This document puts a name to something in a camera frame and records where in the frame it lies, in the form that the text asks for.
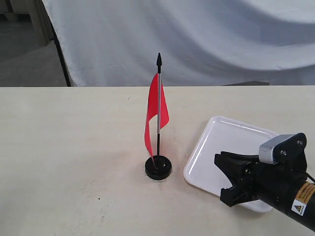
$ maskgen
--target black finial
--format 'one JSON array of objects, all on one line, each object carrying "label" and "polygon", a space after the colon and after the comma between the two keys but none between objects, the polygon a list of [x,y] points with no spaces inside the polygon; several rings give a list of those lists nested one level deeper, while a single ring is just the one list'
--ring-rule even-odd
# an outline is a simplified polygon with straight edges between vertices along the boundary
[{"label": "black finial", "polygon": [[161,66],[162,66],[162,58],[161,58],[161,54],[158,53],[158,57],[157,57],[157,72],[158,72],[158,74],[161,73]]}]

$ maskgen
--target white tray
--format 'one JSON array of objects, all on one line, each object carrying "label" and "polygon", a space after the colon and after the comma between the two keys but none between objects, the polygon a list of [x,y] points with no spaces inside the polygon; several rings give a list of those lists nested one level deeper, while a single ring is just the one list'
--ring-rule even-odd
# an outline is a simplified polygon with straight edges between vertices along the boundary
[{"label": "white tray", "polygon": [[[221,151],[258,154],[259,146],[275,136],[277,134],[273,131],[237,120],[212,117],[184,168],[185,180],[219,196],[221,188],[230,188],[232,184],[214,164],[215,154]],[[260,200],[240,205],[256,212],[268,212],[272,209]]]}]

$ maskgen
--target table surface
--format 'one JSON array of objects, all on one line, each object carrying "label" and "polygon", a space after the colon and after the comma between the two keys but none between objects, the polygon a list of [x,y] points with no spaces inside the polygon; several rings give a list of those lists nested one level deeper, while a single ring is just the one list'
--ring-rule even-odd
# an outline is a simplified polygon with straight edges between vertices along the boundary
[{"label": "table surface", "polygon": [[207,121],[226,116],[305,132],[314,174],[315,87],[164,90],[161,153],[173,173],[154,182],[144,173],[148,88],[0,88],[0,235],[313,235],[276,210],[227,207],[183,169]]}]

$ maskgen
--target red flag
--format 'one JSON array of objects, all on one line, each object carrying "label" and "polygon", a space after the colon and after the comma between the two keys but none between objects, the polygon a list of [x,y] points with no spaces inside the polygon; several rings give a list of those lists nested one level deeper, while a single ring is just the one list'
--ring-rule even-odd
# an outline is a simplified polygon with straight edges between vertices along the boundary
[{"label": "red flag", "polygon": [[[148,98],[148,110],[147,110],[147,120],[146,120],[146,129],[144,132],[144,143],[147,147],[147,150],[151,157],[153,157],[153,151],[151,146],[150,139],[150,125],[149,121],[158,114],[158,74],[156,74],[152,80],[149,98]],[[168,110],[164,96],[163,85],[161,85],[161,129],[166,126],[169,122]]]}]

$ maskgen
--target white curtain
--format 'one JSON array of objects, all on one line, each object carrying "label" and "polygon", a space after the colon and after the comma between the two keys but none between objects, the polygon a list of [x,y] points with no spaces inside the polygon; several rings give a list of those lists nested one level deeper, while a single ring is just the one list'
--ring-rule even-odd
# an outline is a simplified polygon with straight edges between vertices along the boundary
[{"label": "white curtain", "polygon": [[315,84],[314,0],[43,0],[77,86]]}]

